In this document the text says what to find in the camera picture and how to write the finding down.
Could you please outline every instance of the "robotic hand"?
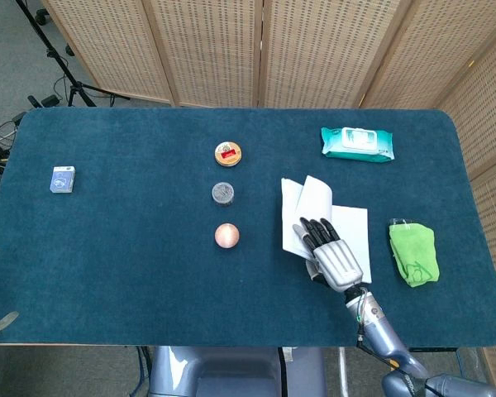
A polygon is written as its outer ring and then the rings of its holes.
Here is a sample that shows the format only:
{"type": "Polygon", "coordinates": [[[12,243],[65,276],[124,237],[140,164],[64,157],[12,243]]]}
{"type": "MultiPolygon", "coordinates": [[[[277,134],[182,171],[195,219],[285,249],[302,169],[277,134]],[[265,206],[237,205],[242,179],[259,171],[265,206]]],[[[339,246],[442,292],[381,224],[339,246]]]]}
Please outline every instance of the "robotic hand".
{"type": "Polygon", "coordinates": [[[427,369],[399,339],[389,324],[382,308],[373,295],[360,283],[362,270],[346,242],[326,219],[308,221],[300,218],[303,226],[293,229],[315,258],[318,280],[346,297],[346,307],[358,322],[356,346],[387,365],[395,360],[396,371],[383,379],[384,393],[388,397],[406,396],[486,396],[496,397],[496,388],[464,378],[439,375],[430,378],[427,369]],[[367,339],[370,350],[363,343],[367,339]]]}

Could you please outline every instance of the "pink ball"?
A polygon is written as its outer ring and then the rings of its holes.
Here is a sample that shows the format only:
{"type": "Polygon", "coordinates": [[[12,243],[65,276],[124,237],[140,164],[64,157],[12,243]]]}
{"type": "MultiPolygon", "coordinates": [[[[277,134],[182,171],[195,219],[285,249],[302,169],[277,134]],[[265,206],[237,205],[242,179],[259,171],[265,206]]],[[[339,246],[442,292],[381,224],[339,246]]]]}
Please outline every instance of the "pink ball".
{"type": "Polygon", "coordinates": [[[239,242],[239,229],[231,223],[223,223],[215,231],[215,241],[222,248],[232,248],[239,242]]]}

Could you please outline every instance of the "teal wipes pack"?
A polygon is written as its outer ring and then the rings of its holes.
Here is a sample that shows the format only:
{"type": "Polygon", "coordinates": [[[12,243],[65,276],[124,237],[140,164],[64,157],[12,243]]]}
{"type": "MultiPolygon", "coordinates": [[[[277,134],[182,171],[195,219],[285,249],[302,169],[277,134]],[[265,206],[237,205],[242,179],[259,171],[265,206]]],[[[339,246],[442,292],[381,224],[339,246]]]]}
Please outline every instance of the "teal wipes pack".
{"type": "Polygon", "coordinates": [[[322,128],[323,149],[326,157],[384,163],[395,158],[390,132],[361,128],[322,128]]]}

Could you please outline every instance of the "small round object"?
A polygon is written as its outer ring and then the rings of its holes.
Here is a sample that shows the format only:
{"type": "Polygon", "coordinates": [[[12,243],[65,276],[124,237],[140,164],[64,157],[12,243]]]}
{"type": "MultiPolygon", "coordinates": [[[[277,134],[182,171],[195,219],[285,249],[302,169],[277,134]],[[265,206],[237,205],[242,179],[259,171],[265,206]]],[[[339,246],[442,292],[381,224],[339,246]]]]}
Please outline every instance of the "small round object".
{"type": "Polygon", "coordinates": [[[232,248],[239,242],[239,229],[231,223],[223,223],[215,231],[215,242],[222,248],[232,248]]]}
{"type": "Polygon", "coordinates": [[[212,189],[212,196],[215,203],[226,207],[233,202],[233,186],[227,182],[219,182],[212,189]]]}
{"type": "Polygon", "coordinates": [[[241,147],[235,142],[223,142],[215,148],[215,160],[225,167],[236,165],[241,157],[241,147]]]}

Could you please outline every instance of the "small blue box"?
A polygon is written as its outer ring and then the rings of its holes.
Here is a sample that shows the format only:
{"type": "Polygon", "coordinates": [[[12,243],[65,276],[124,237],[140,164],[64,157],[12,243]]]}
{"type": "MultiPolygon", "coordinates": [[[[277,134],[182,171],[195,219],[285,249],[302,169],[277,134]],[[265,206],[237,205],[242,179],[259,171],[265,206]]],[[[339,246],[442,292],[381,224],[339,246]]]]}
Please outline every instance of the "small blue box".
{"type": "Polygon", "coordinates": [[[74,188],[75,167],[53,167],[50,190],[53,193],[72,193],[74,188]]]}

